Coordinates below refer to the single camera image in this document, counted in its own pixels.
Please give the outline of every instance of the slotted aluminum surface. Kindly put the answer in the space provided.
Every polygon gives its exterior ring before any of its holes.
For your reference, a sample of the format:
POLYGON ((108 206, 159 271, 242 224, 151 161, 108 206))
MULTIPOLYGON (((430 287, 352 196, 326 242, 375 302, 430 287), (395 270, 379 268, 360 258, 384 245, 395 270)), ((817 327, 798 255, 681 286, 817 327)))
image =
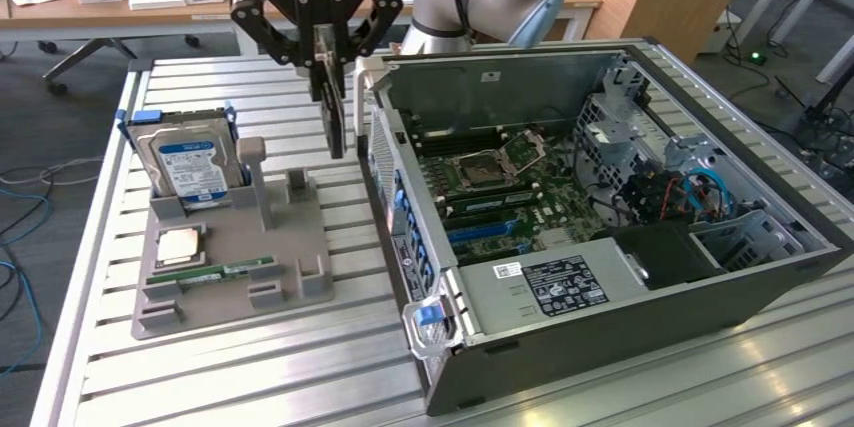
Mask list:
MULTIPOLYGON (((854 234, 850 204, 722 107, 722 99, 665 51, 638 47, 854 234)), ((170 60, 128 75, 123 103, 187 110, 220 107, 228 99, 242 136, 267 138, 267 175, 311 169, 335 300, 133 340, 150 182, 113 134, 32 425, 854 425, 850 261, 738 328, 460 413, 426 417, 355 152, 330 159, 306 92, 294 72, 260 57, 170 60)), ((677 133, 694 132, 666 96, 654 92, 653 99, 677 133)))

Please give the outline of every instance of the blue hard drive label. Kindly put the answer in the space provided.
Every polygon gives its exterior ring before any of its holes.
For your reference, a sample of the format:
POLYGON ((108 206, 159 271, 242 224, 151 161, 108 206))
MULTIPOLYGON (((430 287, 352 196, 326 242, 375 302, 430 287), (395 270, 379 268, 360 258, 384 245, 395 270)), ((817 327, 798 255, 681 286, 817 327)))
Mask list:
POLYGON ((548 317, 609 301, 581 255, 522 268, 539 308, 548 317))
POLYGON ((228 184, 216 165, 214 142, 162 145, 158 149, 175 194, 188 202, 207 202, 226 196, 228 184))

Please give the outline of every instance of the hard drive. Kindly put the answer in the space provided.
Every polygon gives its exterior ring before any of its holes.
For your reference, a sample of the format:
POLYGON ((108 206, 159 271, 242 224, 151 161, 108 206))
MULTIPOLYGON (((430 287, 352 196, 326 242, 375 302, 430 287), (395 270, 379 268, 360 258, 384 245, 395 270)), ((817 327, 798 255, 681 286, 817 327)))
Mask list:
POLYGON ((188 209, 216 205, 247 184, 238 160, 234 110, 136 112, 125 135, 158 197, 178 196, 188 209))

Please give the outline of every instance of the motherboard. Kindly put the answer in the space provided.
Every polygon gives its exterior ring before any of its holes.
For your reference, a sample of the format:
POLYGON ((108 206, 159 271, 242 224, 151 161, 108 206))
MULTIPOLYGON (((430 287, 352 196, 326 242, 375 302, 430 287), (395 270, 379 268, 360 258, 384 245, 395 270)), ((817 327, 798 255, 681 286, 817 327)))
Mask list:
POLYGON ((573 142, 542 126, 415 144, 460 266, 590 240, 606 227, 573 175, 573 142))

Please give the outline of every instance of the chair leg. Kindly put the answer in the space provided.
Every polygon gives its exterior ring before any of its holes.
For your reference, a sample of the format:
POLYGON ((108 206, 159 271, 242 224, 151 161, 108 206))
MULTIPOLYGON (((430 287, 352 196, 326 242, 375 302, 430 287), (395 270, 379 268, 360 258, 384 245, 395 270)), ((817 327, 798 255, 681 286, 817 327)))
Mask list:
POLYGON ((124 55, 128 59, 131 59, 131 60, 138 59, 136 54, 133 53, 133 51, 131 49, 128 49, 128 46, 124 45, 124 42, 121 42, 121 39, 109 39, 109 45, 119 52, 121 52, 121 55, 124 55))
POLYGON ((83 59, 97 52, 101 47, 107 46, 108 43, 108 39, 89 40, 85 44, 83 44, 83 46, 80 46, 77 50, 75 50, 75 52, 68 57, 63 59, 59 64, 53 66, 48 73, 41 76, 44 81, 51 82, 56 77, 60 76, 63 72, 77 65, 83 59))

